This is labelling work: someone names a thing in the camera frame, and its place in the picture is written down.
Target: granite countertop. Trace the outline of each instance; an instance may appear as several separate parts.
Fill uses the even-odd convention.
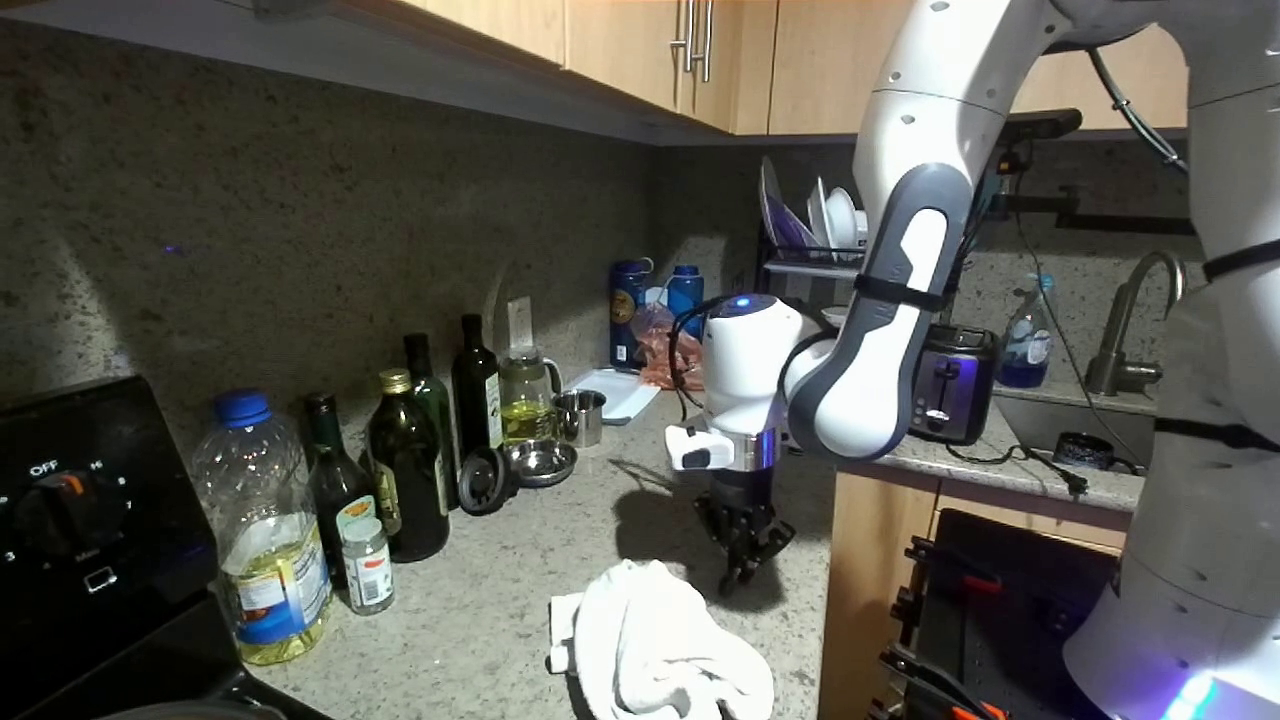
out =
[[[1050,386],[1037,394],[999,387],[999,396],[1086,404],[1081,387],[1067,387],[1067,386]],[[1101,472],[1101,469],[1072,465],[1072,472],[1089,480],[1089,494],[1072,496],[1067,486],[1050,465],[1042,465],[1034,455],[1012,454],[1003,465],[983,465],[983,459],[1003,455],[1012,445],[1020,445],[1012,426],[999,414],[999,396],[993,400],[983,437],[975,445],[954,445],[954,454],[950,454],[950,445],[904,437],[904,445],[893,449],[881,465],[913,469],[913,472],[930,472],[930,477],[945,477],[945,480],[961,480],[961,486],[983,486],[983,488],[1017,494],[1017,496],[1089,503],[1089,510],[1106,510],[1106,513],[1132,513],[1138,510],[1138,502],[1146,494],[1146,477],[1132,477],[1132,472]],[[1098,404],[1120,410],[1120,414],[1151,414],[1151,400],[1146,400],[1146,396],[1098,396]]]
[[[696,518],[707,486],[669,480],[659,431],[678,421],[665,394],[634,426],[610,426],[558,488],[519,488],[491,518],[453,513],[447,550],[396,564],[396,601],[379,616],[330,607],[323,641],[259,681],[349,715],[561,720],[581,715],[565,676],[545,667],[549,601],[587,587],[616,561],[669,561],[707,601],[721,628],[764,651],[780,720],[814,720],[830,605],[833,465],[788,455],[776,513],[798,540],[733,597],[715,594],[721,543]],[[613,459],[651,469],[634,480]]]

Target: sink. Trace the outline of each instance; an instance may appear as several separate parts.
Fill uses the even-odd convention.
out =
[[[1120,459],[1146,472],[1151,459],[1151,417],[1138,410],[1107,404],[1065,404],[1045,396],[993,396],[1012,437],[1024,449],[1052,454],[1065,431],[1101,437],[1118,449]]]

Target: kitchen backsplash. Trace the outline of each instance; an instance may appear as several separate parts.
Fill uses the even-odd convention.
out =
[[[502,352],[511,296],[534,296],[539,350],[576,375],[603,366],[616,255],[669,265],[726,241],[721,285],[764,285],[759,155],[794,207],[818,175],[852,187],[848,144],[639,149],[0,24],[0,404],[146,374],[181,442],[232,386],[330,387],[359,426],[400,333],[431,333],[447,374],[457,317],[483,311]],[[1171,173],[1107,140],[1042,149],[1020,191],[1184,207]],[[997,217],[954,320],[1003,330],[1037,252],[1086,366],[1147,249],[1193,241]],[[1160,352],[1155,304],[1147,285],[1129,356]]]

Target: white towel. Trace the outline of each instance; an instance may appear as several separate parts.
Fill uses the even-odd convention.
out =
[[[558,597],[549,658],[554,672],[576,672],[595,720],[772,715],[768,659],[726,633],[665,564],[623,561],[581,597]]]

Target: faucet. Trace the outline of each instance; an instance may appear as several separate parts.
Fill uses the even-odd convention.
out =
[[[1126,361],[1126,338],[1129,338],[1132,304],[1138,304],[1138,296],[1146,287],[1146,275],[1155,265],[1170,269],[1170,304],[1166,304],[1166,311],[1184,296],[1190,275],[1184,275],[1184,265],[1175,255],[1170,255],[1170,252],[1139,255],[1138,269],[1129,273],[1129,281],[1114,296],[1114,317],[1107,317],[1107,330],[1106,330],[1106,344],[1089,361],[1086,394],[1093,394],[1093,396],[1139,394],[1146,386],[1155,386],[1166,375],[1160,366]]]

